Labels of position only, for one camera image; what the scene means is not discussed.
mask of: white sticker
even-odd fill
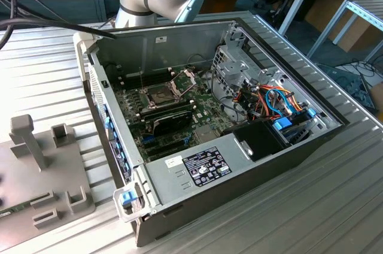
[[[229,169],[229,167],[226,165],[226,166],[224,166],[224,167],[221,167],[221,171],[225,171],[225,170],[227,170],[227,169]]]
[[[169,158],[169,159],[165,160],[165,163],[168,166],[168,168],[172,168],[174,166],[182,164],[182,156],[178,155],[176,157]]]
[[[156,43],[165,43],[168,37],[156,37]]]

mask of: desk leg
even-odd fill
[[[369,61],[372,58],[372,56],[374,56],[375,53],[377,53],[378,50],[381,49],[382,47],[383,47],[383,40],[370,52],[369,55],[366,56],[364,61]]]
[[[284,21],[282,22],[281,27],[278,29],[280,35],[284,35],[290,26],[290,23],[293,21],[294,16],[297,14],[298,9],[300,8],[304,0],[294,0],[293,4],[290,7]]]
[[[333,40],[333,44],[337,45],[339,41],[342,39],[342,37],[345,35],[345,33],[349,30],[351,25],[354,23],[354,21],[357,19],[358,15],[353,14],[351,18],[346,22],[345,26],[342,28],[342,30],[338,33],[336,38]]]
[[[343,1],[341,7],[338,8],[338,10],[334,14],[333,18],[330,20],[329,24],[326,26],[326,28],[323,30],[322,34],[319,36],[317,41],[311,47],[310,51],[306,55],[307,58],[310,58],[314,54],[314,52],[317,50],[317,48],[323,43],[323,41],[329,36],[334,25],[337,24],[339,19],[341,19],[341,17],[346,12],[347,3],[348,3],[347,0]]]

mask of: motherboard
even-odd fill
[[[212,97],[207,72],[178,67],[167,69],[160,79],[136,77],[136,83],[125,80],[113,85],[146,163],[213,140],[236,124],[236,115],[229,117]]]

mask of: metal shelf frame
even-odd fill
[[[311,58],[311,56],[315,53],[319,46],[322,45],[322,43],[331,33],[334,26],[338,23],[338,21],[342,18],[342,16],[346,13],[347,10],[351,10],[354,14],[349,19],[349,21],[347,21],[340,33],[336,36],[336,38],[333,41],[333,44],[338,44],[338,42],[349,30],[351,25],[355,22],[357,17],[361,17],[365,21],[369,22],[371,25],[378,28],[380,31],[383,31],[383,0],[345,0],[343,1],[341,7],[339,7],[337,12],[334,14],[329,24],[323,30],[322,34],[319,36],[317,41],[311,47],[310,51],[306,55],[308,58]],[[381,41],[366,56],[364,60],[369,61],[382,46],[383,41]]]

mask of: wire bundle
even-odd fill
[[[53,26],[58,28],[67,28],[67,29],[73,29],[75,31],[81,31],[81,32],[87,32],[90,34],[99,35],[102,37],[108,37],[108,38],[117,38],[114,34],[100,31],[98,29],[88,28],[81,25],[75,25],[66,22],[63,18],[61,18],[58,14],[56,14],[53,10],[48,8],[45,4],[43,4],[40,0],[36,0],[39,4],[41,4],[44,8],[49,10],[51,13],[56,15],[58,18],[62,20],[62,22],[56,21],[56,20],[50,20],[50,19],[44,19],[44,16],[41,16],[37,14],[34,11],[29,10],[28,8],[22,6],[21,4],[18,4],[17,0],[4,0],[10,3],[11,7],[11,14],[9,19],[5,19],[0,21],[0,29],[7,28],[4,35],[2,36],[0,40],[0,50],[5,46],[5,44],[10,39],[12,33],[13,33],[13,26],[14,25],[38,25],[38,26]],[[20,18],[17,16],[24,16],[25,14],[30,14],[31,16],[37,17],[37,19],[31,19],[31,18]]]
[[[276,119],[285,116],[281,110],[277,109],[274,104],[271,103],[273,99],[276,99],[278,103],[284,104],[291,113],[302,111],[302,107],[295,100],[294,93],[279,86],[261,85],[259,86],[259,90],[257,92],[251,92],[251,95],[257,97],[254,111],[258,117]]]

